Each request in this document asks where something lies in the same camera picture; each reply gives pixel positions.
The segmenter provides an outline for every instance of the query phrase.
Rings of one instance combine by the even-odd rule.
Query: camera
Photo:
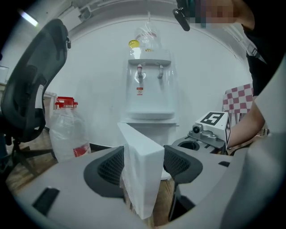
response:
[[[199,134],[200,132],[203,131],[203,127],[201,124],[195,124],[193,125],[193,133],[194,134]]]

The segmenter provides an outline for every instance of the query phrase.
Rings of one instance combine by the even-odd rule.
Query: office chair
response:
[[[0,159],[0,173],[4,179],[18,163],[37,176],[26,158],[53,154],[52,149],[21,150],[19,145],[36,139],[44,129],[43,95],[65,64],[69,48],[71,42],[62,21],[50,21],[32,40],[7,82],[1,100],[0,133],[5,134],[7,145],[13,142],[13,150]]]

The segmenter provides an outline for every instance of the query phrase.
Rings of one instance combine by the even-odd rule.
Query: mesh vent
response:
[[[170,173],[172,177],[175,177],[176,175],[186,171],[190,167],[191,163],[172,151],[165,149],[164,165],[167,172]]]
[[[124,167],[124,149],[98,166],[101,178],[114,185],[119,185],[121,172]]]

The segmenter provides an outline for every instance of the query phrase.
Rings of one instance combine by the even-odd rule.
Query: water dispenser tap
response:
[[[160,66],[159,66],[159,75],[158,75],[158,79],[162,79],[162,77],[163,77],[163,73],[164,73],[164,68],[163,68],[163,66],[160,64]]]
[[[143,74],[142,74],[142,65],[138,64],[137,66],[137,74],[139,79],[143,79]]]

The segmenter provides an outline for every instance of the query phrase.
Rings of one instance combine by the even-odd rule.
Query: red label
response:
[[[90,152],[91,152],[91,149],[90,149],[89,143],[73,149],[73,153],[75,154],[75,157],[79,157],[79,156],[84,155],[85,153],[90,153]]]

